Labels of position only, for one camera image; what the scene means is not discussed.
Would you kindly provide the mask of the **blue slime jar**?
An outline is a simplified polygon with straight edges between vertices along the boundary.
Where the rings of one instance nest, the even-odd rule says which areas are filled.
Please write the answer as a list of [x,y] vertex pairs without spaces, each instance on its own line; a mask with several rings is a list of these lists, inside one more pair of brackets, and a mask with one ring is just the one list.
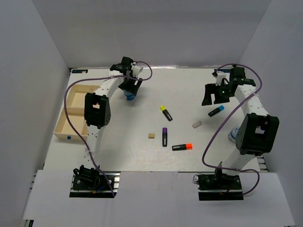
[[238,132],[239,132],[239,127],[236,126],[234,127],[228,134],[228,140],[232,143],[235,143],[236,142],[236,138],[237,138],[237,135],[238,135]]
[[124,90],[124,95],[127,101],[131,101],[135,99],[135,95],[130,91]]

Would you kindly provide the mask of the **blue cap highlighter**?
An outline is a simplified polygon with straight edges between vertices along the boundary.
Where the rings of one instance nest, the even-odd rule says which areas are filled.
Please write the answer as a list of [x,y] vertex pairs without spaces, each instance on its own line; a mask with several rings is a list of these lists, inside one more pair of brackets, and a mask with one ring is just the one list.
[[208,113],[208,116],[209,116],[209,117],[213,117],[213,116],[215,116],[216,114],[218,114],[219,112],[221,112],[222,110],[224,110],[224,106],[223,106],[223,105],[221,105],[221,106],[215,108],[214,110],[212,110],[211,112],[209,112],[209,113]]

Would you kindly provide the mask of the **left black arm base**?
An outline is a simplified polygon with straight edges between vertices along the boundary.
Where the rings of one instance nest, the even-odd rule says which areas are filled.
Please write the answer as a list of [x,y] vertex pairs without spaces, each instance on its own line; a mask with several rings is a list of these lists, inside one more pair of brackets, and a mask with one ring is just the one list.
[[119,172],[100,173],[94,168],[73,169],[70,198],[114,198],[120,182]]

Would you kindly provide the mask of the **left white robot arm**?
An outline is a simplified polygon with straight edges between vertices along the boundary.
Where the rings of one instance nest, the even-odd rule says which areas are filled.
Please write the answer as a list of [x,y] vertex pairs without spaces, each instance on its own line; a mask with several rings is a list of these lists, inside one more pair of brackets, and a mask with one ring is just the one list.
[[143,68],[129,57],[123,57],[118,64],[111,66],[107,79],[93,93],[85,95],[84,119],[87,124],[88,148],[85,150],[83,165],[85,168],[95,168],[98,163],[101,138],[105,127],[111,119],[110,98],[119,88],[124,92],[126,100],[133,100],[141,85],[138,75]]

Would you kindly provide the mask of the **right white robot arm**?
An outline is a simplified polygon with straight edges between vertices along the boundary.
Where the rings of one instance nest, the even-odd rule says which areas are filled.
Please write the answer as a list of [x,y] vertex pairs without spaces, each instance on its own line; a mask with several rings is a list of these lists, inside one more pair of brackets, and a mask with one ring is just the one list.
[[279,127],[279,119],[265,110],[258,97],[261,88],[253,79],[246,77],[245,69],[244,65],[234,64],[229,70],[228,83],[224,82],[226,75],[215,69],[212,75],[216,82],[205,86],[203,106],[227,103],[231,97],[239,102],[222,124],[226,124],[238,109],[244,115],[234,151],[216,166],[221,172],[214,176],[214,184],[221,189],[231,183],[232,176],[245,172],[244,166],[248,162],[272,150]]

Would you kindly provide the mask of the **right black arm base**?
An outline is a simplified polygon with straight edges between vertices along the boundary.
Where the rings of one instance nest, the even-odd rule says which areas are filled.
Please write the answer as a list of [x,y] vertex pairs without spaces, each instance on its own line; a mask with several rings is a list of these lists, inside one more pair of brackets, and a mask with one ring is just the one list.
[[196,174],[193,183],[198,185],[199,201],[242,201],[240,177],[233,180],[215,178],[215,174]]

